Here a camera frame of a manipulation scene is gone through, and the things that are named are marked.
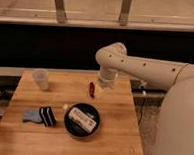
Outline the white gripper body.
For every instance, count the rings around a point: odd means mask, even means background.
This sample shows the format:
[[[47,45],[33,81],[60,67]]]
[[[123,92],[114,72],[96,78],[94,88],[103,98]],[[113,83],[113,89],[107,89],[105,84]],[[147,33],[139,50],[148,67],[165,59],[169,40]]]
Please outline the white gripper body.
[[[110,90],[114,87],[114,80],[104,80],[103,78],[97,78],[95,82],[95,92],[94,97],[99,98],[105,94],[107,90]]]

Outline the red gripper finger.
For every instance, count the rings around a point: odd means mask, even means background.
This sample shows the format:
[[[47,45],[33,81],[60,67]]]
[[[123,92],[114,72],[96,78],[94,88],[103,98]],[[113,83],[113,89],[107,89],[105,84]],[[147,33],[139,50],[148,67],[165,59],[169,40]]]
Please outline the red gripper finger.
[[[92,99],[94,99],[95,85],[94,83],[89,84],[89,95]]]

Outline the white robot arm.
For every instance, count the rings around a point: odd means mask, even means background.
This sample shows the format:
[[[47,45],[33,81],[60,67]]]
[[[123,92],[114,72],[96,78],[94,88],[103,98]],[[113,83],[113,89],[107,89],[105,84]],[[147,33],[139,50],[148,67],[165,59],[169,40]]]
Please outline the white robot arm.
[[[97,82],[111,87],[123,72],[165,90],[152,155],[194,155],[194,65],[127,54],[120,42],[98,49]]]

